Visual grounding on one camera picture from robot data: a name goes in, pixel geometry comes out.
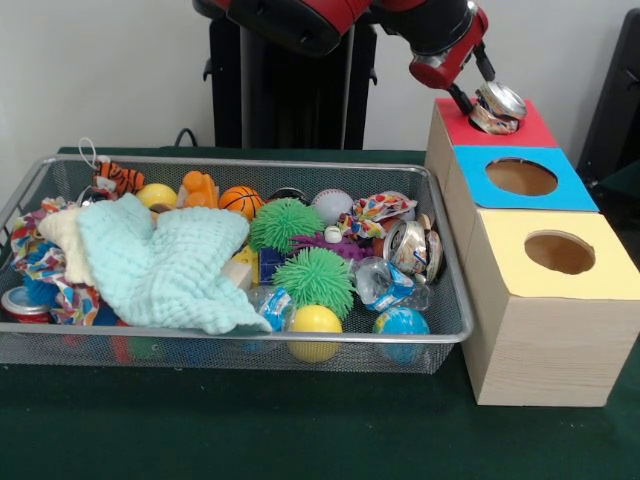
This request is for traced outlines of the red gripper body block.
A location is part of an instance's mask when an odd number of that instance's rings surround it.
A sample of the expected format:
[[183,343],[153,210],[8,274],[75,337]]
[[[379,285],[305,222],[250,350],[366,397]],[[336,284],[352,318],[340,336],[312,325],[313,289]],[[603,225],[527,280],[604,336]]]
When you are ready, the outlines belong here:
[[437,55],[414,55],[409,71],[422,84],[447,90],[474,55],[474,47],[480,42],[484,43],[488,18],[480,7],[469,7],[468,10],[472,14],[470,28],[451,47]]

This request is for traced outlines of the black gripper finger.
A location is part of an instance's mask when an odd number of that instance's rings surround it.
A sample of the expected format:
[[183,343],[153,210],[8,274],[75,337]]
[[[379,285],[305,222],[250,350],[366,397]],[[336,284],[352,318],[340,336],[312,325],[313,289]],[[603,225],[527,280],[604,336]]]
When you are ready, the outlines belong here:
[[472,112],[474,104],[471,102],[467,94],[459,88],[458,85],[452,83],[447,89],[447,92],[452,97],[463,115],[469,115]]
[[485,81],[494,81],[496,78],[496,72],[486,54],[485,44],[483,42],[478,43],[473,49],[473,54],[475,56],[476,65],[480,74],[482,75],[482,78]]

